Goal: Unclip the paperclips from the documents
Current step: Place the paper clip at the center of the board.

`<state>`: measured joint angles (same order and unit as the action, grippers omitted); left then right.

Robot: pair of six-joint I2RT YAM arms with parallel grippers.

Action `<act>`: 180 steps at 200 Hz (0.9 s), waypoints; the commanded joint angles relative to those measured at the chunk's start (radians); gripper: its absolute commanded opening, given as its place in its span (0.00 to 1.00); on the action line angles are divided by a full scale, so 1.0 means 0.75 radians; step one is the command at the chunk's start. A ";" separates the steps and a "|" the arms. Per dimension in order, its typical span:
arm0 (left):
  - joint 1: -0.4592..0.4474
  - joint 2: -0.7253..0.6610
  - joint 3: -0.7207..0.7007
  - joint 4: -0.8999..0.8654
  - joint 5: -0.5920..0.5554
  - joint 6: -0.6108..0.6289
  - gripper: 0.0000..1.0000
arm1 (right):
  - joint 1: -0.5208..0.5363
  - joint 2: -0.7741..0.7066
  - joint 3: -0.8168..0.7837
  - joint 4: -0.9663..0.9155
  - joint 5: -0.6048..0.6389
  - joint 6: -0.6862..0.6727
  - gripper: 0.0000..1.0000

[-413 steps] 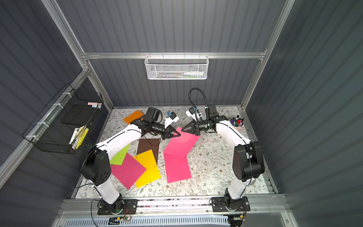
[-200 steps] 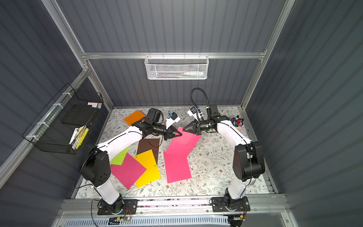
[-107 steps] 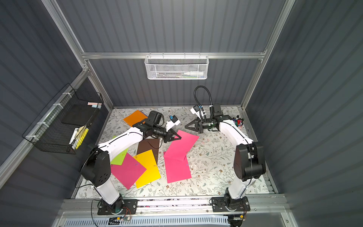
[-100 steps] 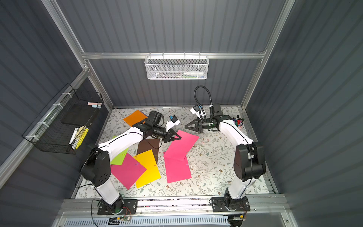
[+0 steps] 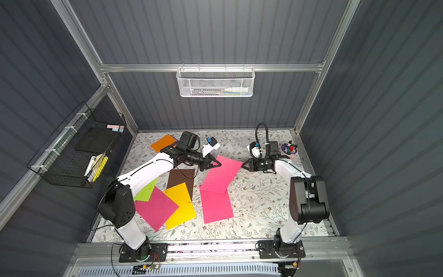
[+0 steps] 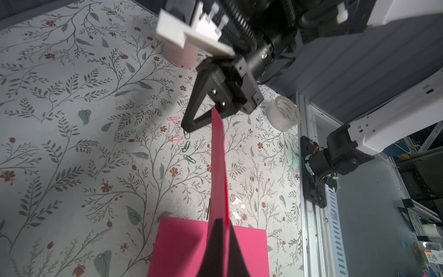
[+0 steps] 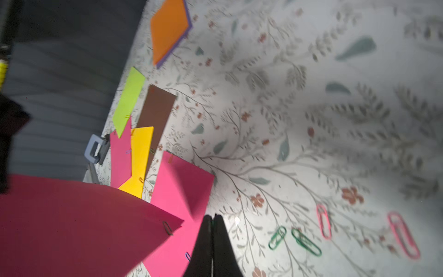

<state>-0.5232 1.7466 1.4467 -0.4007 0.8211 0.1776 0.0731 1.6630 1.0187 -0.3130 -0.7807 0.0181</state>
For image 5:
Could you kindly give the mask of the brown paper sheet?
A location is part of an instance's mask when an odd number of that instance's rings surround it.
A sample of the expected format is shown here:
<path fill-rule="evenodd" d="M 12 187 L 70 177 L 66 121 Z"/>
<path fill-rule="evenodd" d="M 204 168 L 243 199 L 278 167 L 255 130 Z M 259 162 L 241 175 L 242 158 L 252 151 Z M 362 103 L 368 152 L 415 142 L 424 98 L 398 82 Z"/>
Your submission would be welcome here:
<path fill-rule="evenodd" d="M 167 189 L 185 183 L 190 199 L 192 200 L 195 177 L 195 169 L 173 169 L 169 172 Z"/>

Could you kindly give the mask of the orange paper sheet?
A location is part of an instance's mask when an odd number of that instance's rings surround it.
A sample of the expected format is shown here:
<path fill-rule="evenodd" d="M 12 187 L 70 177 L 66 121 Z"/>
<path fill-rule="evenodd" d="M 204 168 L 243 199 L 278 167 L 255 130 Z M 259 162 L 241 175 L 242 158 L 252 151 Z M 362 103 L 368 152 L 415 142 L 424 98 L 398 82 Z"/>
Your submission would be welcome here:
<path fill-rule="evenodd" d="M 159 153 L 162 149 L 174 144 L 175 142 L 177 142 L 177 139 L 175 139 L 172 135 L 165 135 L 158 141 L 151 144 L 151 148 Z"/>

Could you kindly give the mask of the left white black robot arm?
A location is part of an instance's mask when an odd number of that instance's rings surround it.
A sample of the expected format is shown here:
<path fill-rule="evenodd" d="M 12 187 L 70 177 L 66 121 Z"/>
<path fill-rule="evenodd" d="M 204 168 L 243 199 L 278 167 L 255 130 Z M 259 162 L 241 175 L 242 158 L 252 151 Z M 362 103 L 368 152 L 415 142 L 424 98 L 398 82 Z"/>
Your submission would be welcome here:
<path fill-rule="evenodd" d="M 152 181 L 180 164 L 197 165 L 200 171 L 222 164 L 212 155 L 220 148 L 214 137 L 208 137 L 201 151 L 195 147 L 200 138 L 183 132 L 180 139 L 164 147 L 151 160 L 124 175 L 112 179 L 98 204 L 98 213 L 108 220 L 123 239 L 123 246 L 139 255 L 141 260 L 151 253 L 149 239 L 135 220 L 135 197 Z"/>

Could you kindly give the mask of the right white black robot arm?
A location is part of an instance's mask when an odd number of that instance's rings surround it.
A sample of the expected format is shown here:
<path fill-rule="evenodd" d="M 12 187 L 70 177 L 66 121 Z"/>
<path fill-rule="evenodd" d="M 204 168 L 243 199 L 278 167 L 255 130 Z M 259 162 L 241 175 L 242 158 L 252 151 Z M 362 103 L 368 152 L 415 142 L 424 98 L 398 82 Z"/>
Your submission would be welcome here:
<path fill-rule="evenodd" d="M 328 219 L 330 214 L 324 179 L 299 169 L 290 157 L 279 152 L 277 142 L 266 143 L 264 151 L 259 142 L 250 143 L 247 149 L 251 158 L 243 163 L 243 169 L 279 174 L 289 183 L 287 222 L 278 228 L 272 244 L 258 242 L 261 258 L 305 257 L 302 234 L 309 225 Z"/>

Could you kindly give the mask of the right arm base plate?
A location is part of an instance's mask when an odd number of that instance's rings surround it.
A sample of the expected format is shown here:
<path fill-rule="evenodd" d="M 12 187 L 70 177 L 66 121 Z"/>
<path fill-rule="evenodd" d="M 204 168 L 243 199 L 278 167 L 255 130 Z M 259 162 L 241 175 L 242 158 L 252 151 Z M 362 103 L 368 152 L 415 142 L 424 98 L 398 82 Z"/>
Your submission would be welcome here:
<path fill-rule="evenodd" d="M 303 242 L 294 244 L 277 243 L 271 240 L 261 240 L 255 244 L 260 259 L 301 259 L 306 257 Z"/>

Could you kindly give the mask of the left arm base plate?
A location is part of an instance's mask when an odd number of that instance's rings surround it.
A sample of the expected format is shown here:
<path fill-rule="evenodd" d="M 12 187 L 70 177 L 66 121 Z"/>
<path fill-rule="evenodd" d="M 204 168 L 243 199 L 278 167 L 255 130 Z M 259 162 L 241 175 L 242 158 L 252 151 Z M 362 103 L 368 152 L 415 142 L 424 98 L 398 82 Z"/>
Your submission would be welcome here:
<path fill-rule="evenodd" d="M 141 262 L 151 264 L 153 262 L 165 262 L 168 252 L 166 243 L 143 243 L 141 247 L 134 250 L 123 244 L 119 249 L 119 262 L 132 263 Z"/>

